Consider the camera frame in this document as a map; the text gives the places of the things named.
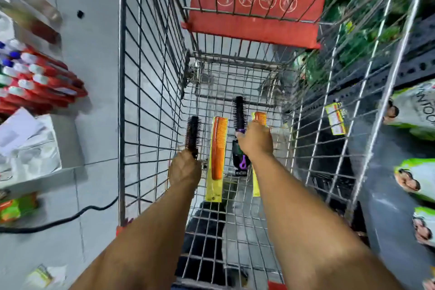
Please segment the person's left hand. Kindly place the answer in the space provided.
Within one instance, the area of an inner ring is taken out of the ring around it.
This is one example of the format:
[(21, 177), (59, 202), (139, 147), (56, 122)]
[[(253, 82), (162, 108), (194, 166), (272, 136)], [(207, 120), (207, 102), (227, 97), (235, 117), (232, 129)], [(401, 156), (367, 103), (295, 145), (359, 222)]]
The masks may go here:
[(168, 180), (171, 185), (186, 185), (195, 189), (202, 175), (202, 162), (196, 160), (191, 151), (184, 149), (179, 151), (172, 159), (168, 170)]

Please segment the person's right hand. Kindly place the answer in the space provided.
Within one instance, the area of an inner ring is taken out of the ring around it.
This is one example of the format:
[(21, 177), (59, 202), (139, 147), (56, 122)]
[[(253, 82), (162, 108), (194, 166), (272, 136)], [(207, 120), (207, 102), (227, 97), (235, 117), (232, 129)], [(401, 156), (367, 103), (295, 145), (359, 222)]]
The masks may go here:
[(273, 155), (273, 140), (267, 126), (251, 121), (247, 125), (244, 144), (239, 144), (250, 161), (256, 162)]

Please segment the orange comb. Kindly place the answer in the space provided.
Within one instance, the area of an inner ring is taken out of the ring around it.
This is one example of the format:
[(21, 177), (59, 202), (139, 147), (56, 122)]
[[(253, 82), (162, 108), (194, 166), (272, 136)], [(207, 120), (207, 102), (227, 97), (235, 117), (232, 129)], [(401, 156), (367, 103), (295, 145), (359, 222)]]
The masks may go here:
[[(252, 113), (252, 120), (255, 122), (258, 122), (260, 124), (262, 124), (263, 126), (266, 126), (267, 124), (267, 114), (265, 112), (262, 111), (255, 111)], [(259, 184), (258, 184), (258, 177), (257, 177), (257, 173), (254, 169), (254, 167), (252, 167), (252, 179), (253, 179), (253, 197), (260, 197), (260, 188), (259, 188)]]
[(205, 201), (210, 203), (222, 202), (227, 131), (228, 119), (221, 116), (214, 117), (210, 138), (210, 153), (205, 193)]

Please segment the black round hairbrush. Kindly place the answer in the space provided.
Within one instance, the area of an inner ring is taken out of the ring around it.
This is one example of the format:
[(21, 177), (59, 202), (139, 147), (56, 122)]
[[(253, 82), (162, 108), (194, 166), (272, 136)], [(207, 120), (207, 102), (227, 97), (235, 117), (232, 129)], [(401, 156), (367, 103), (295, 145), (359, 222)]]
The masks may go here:
[(200, 143), (201, 120), (198, 116), (190, 116), (186, 128), (185, 149), (187, 149), (195, 160), (198, 159), (198, 146)]

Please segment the person's left forearm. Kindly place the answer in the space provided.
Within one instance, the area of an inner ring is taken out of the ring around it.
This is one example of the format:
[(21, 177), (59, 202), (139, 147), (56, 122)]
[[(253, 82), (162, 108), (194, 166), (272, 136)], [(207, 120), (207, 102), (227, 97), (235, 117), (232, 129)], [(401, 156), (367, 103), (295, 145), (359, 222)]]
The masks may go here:
[(170, 290), (197, 182), (182, 180), (125, 227), (69, 290)]

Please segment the person's right forearm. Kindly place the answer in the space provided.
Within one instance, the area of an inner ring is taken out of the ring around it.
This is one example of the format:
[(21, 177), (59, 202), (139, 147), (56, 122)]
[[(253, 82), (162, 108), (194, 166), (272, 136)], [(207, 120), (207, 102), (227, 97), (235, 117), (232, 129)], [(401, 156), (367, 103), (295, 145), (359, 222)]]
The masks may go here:
[(337, 214), (269, 152), (249, 153), (288, 290), (405, 290)]

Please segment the black hairbrush with purple loop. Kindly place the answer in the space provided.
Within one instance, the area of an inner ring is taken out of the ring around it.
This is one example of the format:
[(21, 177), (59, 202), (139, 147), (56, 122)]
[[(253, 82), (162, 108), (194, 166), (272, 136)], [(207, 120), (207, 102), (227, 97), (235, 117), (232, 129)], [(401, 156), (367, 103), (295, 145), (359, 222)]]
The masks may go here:
[[(247, 127), (247, 109), (246, 101), (242, 96), (236, 96), (233, 100), (233, 122), (235, 133), (245, 133)], [(235, 176), (242, 177), (247, 176), (251, 161), (248, 156), (240, 148), (238, 139), (235, 138), (232, 141), (232, 159), (235, 167)]]

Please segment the yellow price tag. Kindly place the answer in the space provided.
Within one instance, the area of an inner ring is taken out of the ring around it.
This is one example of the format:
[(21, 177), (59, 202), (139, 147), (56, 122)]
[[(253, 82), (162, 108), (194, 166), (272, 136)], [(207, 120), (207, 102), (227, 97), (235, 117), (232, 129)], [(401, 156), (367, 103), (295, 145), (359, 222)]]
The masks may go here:
[(344, 123), (346, 111), (342, 108), (342, 103), (334, 102), (324, 107), (331, 128), (332, 135), (346, 135), (347, 130)]

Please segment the person's black trousers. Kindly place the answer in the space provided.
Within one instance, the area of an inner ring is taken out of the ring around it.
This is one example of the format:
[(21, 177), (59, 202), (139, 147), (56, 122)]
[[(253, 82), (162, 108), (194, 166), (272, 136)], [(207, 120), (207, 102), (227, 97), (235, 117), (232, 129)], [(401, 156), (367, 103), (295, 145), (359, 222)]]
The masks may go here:
[(223, 265), (223, 231), (226, 206), (203, 201), (186, 227), (182, 256), (175, 276), (215, 284), (235, 285), (235, 278)]

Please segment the shelf of green packets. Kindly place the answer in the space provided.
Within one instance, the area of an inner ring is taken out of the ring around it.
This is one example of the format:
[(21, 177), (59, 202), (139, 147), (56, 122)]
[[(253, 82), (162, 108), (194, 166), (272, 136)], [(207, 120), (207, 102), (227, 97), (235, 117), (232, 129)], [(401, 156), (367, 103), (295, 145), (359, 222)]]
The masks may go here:
[(340, 71), (399, 39), (411, 0), (325, 0), (318, 50), (296, 51), (292, 70), (308, 83), (326, 77), (327, 63)]

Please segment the green white hair product pack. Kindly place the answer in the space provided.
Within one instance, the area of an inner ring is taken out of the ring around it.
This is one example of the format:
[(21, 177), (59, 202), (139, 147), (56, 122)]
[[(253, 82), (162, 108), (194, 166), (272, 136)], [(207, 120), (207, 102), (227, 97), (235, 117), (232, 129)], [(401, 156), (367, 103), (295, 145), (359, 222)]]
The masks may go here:
[(412, 216), (412, 223), (417, 242), (435, 249), (435, 210), (417, 206)]
[(435, 203), (435, 159), (412, 158), (394, 167), (399, 186), (418, 199)]
[(435, 78), (395, 91), (388, 100), (383, 123), (435, 141)]

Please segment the white cardboard box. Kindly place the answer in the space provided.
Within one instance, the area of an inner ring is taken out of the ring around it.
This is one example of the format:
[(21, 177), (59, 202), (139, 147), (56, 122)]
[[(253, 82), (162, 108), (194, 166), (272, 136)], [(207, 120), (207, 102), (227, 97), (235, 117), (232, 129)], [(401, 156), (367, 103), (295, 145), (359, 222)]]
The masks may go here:
[(0, 124), (0, 189), (84, 166), (76, 124), (20, 108)]

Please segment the row of red white-capped tubes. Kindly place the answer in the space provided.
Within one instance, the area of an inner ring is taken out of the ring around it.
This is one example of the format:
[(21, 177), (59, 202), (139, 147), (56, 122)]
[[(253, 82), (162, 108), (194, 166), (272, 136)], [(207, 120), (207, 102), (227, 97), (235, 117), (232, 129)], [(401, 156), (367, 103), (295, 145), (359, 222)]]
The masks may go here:
[(65, 63), (17, 39), (0, 41), (0, 118), (20, 108), (45, 115), (86, 96), (84, 82)]

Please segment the green and orange packet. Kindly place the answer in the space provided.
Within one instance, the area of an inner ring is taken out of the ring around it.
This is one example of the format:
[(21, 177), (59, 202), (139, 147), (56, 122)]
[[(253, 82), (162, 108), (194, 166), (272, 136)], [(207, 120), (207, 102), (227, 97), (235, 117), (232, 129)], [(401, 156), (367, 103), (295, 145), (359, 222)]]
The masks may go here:
[(17, 221), (35, 212), (39, 207), (37, 196), (37, 192), (32, 192), (15, 199), (0, 200), (0, 224)]

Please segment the white and green packet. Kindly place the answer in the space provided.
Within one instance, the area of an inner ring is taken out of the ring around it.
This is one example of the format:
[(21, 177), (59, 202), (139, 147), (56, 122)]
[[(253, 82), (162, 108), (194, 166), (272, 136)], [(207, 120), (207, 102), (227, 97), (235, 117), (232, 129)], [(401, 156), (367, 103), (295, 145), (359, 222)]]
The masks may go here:
[(45, 266), (39, 265), (25, 278), (24, 285), (37, 290), (45, 290), (55, 286), (62, 286), (67, 278), (67, 265)]

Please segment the dark perforated shelf rail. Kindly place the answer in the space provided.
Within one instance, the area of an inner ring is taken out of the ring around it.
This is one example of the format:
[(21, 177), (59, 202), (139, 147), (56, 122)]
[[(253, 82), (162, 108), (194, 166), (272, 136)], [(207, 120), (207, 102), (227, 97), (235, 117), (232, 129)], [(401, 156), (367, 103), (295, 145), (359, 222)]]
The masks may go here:
[[(362, 90), (362, 105), (366, 100), (380, 99), (387, 84), (389, 71), (392, 66), (397, 45), (379, 45), (373, 58), (371, 69), (364, 89)], [(346, 68), (336, 67), (331, 78), (330, 88), (326, 84), (312, 89), (303, 98), (302, 103), (286, 107), (285, 114), (295, 117), (302, 110), (302, 117), (313, 117), (327, 103), (342, 102), (345, 106), (356, 101), (362, 89), (362, 83), (369, 66), (369, 57), (364, 57)], [(399, 71), (395, 80), (394, 89), (402, 89), (435, 78), (435, 13), (425, 19), (416, 20), (410, 31), (407, 46), (402, 55)]]

